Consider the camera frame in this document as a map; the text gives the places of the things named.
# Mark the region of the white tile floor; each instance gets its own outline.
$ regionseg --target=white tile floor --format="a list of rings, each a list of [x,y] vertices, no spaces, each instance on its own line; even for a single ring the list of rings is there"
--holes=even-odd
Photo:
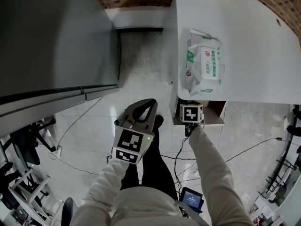
[[[138,100],[154,98],[158,101],[158,113],[164,116],[160,128],[160,150],[164,155],[175,157],[184,138],[184,127],[174,127],[169,111],[171,85],[160,81],[160,39],[158,32],[124,33],[122,38],[122,64],[120,71],[120,91],[105,96],[83,117],[81,117],[65,134],[61,159],[70,165],[98,174],[106,165],[106,156],[110,154],[114,140],[113,122],[126,107]],[[52,130],[53,142],[57,145],[64,132],[98,99],[77,105],[55,115],[56,124]],[[286,137],[282,130],[282,120],[289,112],[288,105],[229,102],[222,127],[205,128],[216,148],[225,160],[237,153],[271,137]],[[276,140],[254,148],[233,159],[230,166],[235,189],[241,197],[246,210],[253,205],[257,191],[262,190],[265,178],[276,166],[276,158],[282,153],[285,143]],[[78,205],[81,198],[95,180],[96,176],[75,170],[61,161],[53,161],[48,151],[37,148],[41,165],[34,169],[42,175],[50,175],[49,189],[57,199],[72,197]],[[193,158],[193,152],[185,143],[182,158]],[[11,152],[12,161],[17,161]],[[174,177],[174,160],[164,158]],[[195,161],[177,161],[177,173],[183,172],[179,179],[198,178]],[[142,177],[142,164],[138,166]],[[195,191],[201,192],[200,180],[183,183]],[[210,224],[206,204],[202,217]]]

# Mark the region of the white table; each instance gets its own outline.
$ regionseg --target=white table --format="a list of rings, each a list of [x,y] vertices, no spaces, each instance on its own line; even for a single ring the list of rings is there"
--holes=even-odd
[[[219,94],[191,97],[183,86],[190,29],[223,43],[225,75]],[[173,0],[162,41],[163,80],[173,82],[171,110],[177,97],[301,104],[298,38],[257,0]]]

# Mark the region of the wet wipes package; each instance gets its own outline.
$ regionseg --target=wet wipes package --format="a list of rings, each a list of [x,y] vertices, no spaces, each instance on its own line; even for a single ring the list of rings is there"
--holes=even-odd
[[[222,89],[222,43],[205,33],[191,30],[187,49],[186,88],[190,95],[218,93]]]

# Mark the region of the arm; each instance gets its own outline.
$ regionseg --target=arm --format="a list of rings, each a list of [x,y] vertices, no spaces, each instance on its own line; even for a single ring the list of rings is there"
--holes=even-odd
[[[196,156],[203,194],[213,226],[252,226],[239,196],[234,191],[231,171],[200,126],[189,144]]]
[[[111,159],[92,184],[84,205],[79,207],[71,221],[71,226],[111,225],[109,212],[115,196],[121,188],[121,180],[126,174],[128,163]]]

